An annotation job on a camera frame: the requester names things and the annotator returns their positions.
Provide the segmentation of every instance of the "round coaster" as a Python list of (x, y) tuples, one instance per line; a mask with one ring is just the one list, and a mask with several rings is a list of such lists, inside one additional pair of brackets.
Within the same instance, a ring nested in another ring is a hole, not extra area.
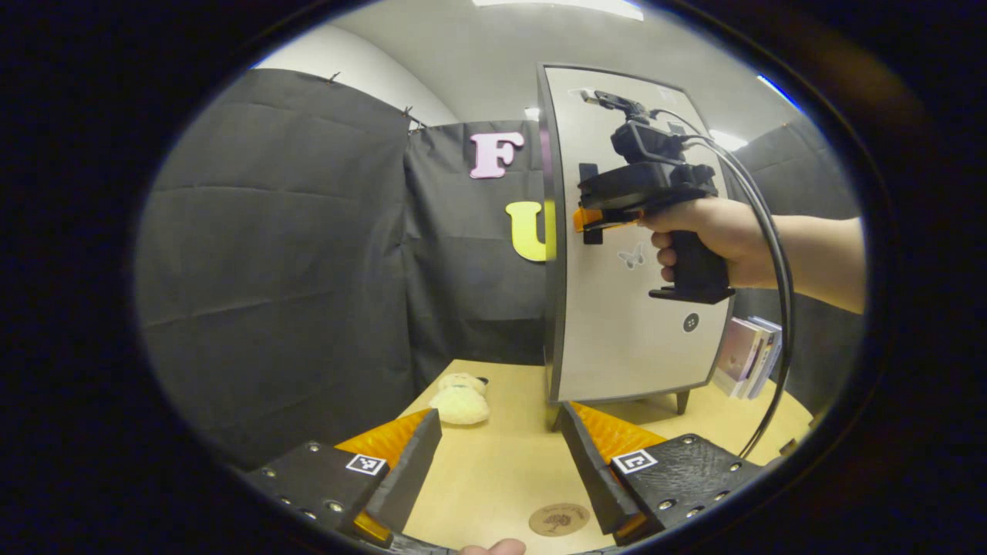
[(528, 525), (539, 535), (571, 534), (589, 522), (589, 510), (572, 503), (556, 503), (535, 511)]

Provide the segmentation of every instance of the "book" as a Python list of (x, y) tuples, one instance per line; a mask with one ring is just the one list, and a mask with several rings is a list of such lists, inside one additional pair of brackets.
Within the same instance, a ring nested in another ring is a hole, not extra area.
[(713, 383), (728, 397), (739, 395), (766, 335), (764, 329), (739, 318), (726, 323)]
[(758, 350), (757, 358), (751, 365), (750, 371), (747, 373), (747, 379), (744, 380), (743, 386), (740, 387), (740, 391), (737, 392), (737, 396), (741, 399), (750, 399), (750, 391), (754, 386), (757, 378), (764, 371), (765, 366), (768, 363), (768, 358), (771, 356), (772, 348), (775, 346), (775, 340), (778, 337), (772, 330), (765, 328), (764, 326), (759, 326), (756, 322), (747, 318), (747, 322), (754, 326), (757, 326), (763, 332), (763, 340), (761, 347)]
[(766, 330), (770, 330), (775, 338), (764, 367), (754, 376), (754, 383), (751, 385), (750, 391), (747, 392), (748, 399), (755, 399), (760, 395), (761, 389), (764, 388), (764, 384), (768, 381), (768, 378), (771, 377), (775, 366), (778, 365), (778, 360), (782, 354), (782, 327), (759, 316), (751, 316), (750, 321)]

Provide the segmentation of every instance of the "stuffed toy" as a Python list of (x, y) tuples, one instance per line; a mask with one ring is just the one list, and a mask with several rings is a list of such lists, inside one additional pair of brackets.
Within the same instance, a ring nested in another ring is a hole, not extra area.
[(438, 393), (428, 406), (438, 409), (439, 420), (446, 424), (476, 424), (490, 416), (486, 395), (485, 380), (459, 372), (439, 380)]

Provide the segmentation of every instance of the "letter f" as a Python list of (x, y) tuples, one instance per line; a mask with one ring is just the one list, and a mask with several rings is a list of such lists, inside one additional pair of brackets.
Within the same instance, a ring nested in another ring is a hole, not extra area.
[(473, 179), (488, 179), (503, 177), (507, 173), (497, 164), (503, 160), (505, 166), (514, 161), (514, 147), (524, 146), (524, 136), (521, 133), (477, 133), (470, 137), (477, 143), (477, 165), (470, 171)]

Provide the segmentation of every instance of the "black cable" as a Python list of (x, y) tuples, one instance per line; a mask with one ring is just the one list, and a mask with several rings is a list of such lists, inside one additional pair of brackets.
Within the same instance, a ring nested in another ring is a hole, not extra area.
[[(752, 203), (754, 202), (754, 198), (757, 198), (758, 203), (760, 203), (765, 208), (764, 210), (765, 213), (768, 213), (766, 209), (767, 204), (764, 202), (763, 197), (761, 197), (760, 191), (758, 191), (757, 188), (753, 186), (752, 182), (749, 179), (747, 179), (747, 177), (744, 176), (743, 173), (741, 173), (741, 172), (745, 172), (745, 169), (741, 170), (743, 166), (740, 164), (734, 164), (730, 160), (730, 158), (732, 158), (732, 155), (727, 156), (721, 154), (717, 152), (715, 148), (707, 144), (702, 144), (702, 143), (696, 143), (696, 144), (698, 144), (699, 146), (704, 146), (706, 148), (709, 148), (718, 157), (720, 157), (720, 159), (727, 165), (727, 167), (730, 168), (730, 171), (732, 171), (737, 176), (738, 181), (741, 182), (741, 187), (744, 189), (744, 192), (749, 197), (751, 197), (751, 195), (753, 194), (753, 197), (751, 198)], [(758, 215), (757, 207), (755, 207), (754, 213), (755, 215)], [(741, 457), (748, 456), (751, 453), (751, 451), (754, 450), (754, 447), (757, 445), (758, 441), (760, 441), (761, 436), (763, 435), (765, 430), (767, 430), (768, 426), (771, 424), (771, 420), (774, 417), (775, 412), (778, 410), (778, 405), (781, 402), (782, 396), (785, 392), (785, 384), (788, 381), (788, 377), (789, 377), (789, 368), (792, 363), (792, 344), (795, 339), (795, 329), (794, 329), (795, 325), (794, 322), (792, 321), (792, 313), (794, 312), (793, 309), (794, 295), (792, 290), (791, 268), (789, 267), (788, 257), (785, 255), (785, 250), (781, 247), (781, 241), (777, 240), (778, 230), (774, 225), (774, 220), (771, 220), (770, 213), (768, 213), (768, 215), (769, 215), (768, 219), (770, 221), (772, 233), (769, 234), (765, 232), (765, 239), (768, 240), (768, 246), (772, 251), (771, 258), (772, 258), (772, 262), (775, 265), (775, 275), (776, 277), (778, 277), (778, 292), (782, 304), (782, 336), (783, 336), (782, 358), (781, 358), (781, 366), (779, 367), (778, 370), (778, 386), (775, 388), (775, 394), (771, 399), (771, 403), (768, 405), (768, 410), (765, 411), (765, 416), (761, 420), (761, 424), (758, 425), (757, 430), (754, 432), (754, 435), (747, 442), (744, 448), (740, 450), (739, 456)], [(762, 231), (765, 231), (764, 229), (765, 226), (763, 222), (760, 221), (760, 218), (759, 218), (759, 223), (762, 224), (761, 225)]]
[(743, 167), (743, 164), (741, 164), (740, 161), (737, 160), (731, 153), (719, 146), (714, 140), (706, 137), (705, 135), (699, 134), (699, 131), (694, 125), (672, 111), (659, 109), (652, 110), (649, 114), (652, 118), (654, 118), (654, 116), (659, 113), (670, 114), (692, 128), (697, 134), (681, 135), (680, 138), (682, 140), (696, 138), (705, 141), (705, 143), (693, 144), (699, 144), (700, 146), (710, 149), (736, 176), (737, 181), (740, 183), (740, 188), (743, 190), (748, 200), (750, 200), (751, 208), (754, 210), (754, 215), (757, 218), (758, 225), (761, 227), (761, 232), (768, 243), (772, 263), (775, 267), (775, 276), (778, 281), (779, 302), (781, 304), (782, 312), (783, 339), (781, 366), (778, 372), (778, 384), (775, 389), (775, 394), (772, 396), (768, 409), (765, 411), (764, 418), (754, 431), (751, 439), (738, 453), (738, 456), (744, 458), (754, 450), (754, 447), (757, 446), (757, 443), (761, 440), (761, 436), (771, 424), (771, 421), (778, 410), (778, 405), (781, 402), (782, 396), (785, 393), (785, 385), (788, 381), (789, 368), (792, 363), (793, 344), (795, 342), (795, 319), (793, 317), (795, 295), (792, 285), (792, 271), (789, 267), (788, 257), (785, 255), (785, 250), (782, 248), (781, 240), (778, 235), (778, 229), (775, 227), (775, 222), (771, 218), (771, 212), (768, 209), (768, 204), (761, 195), (760, 190), (757, 189), (753, 177), (747, 172), (746, 168)]

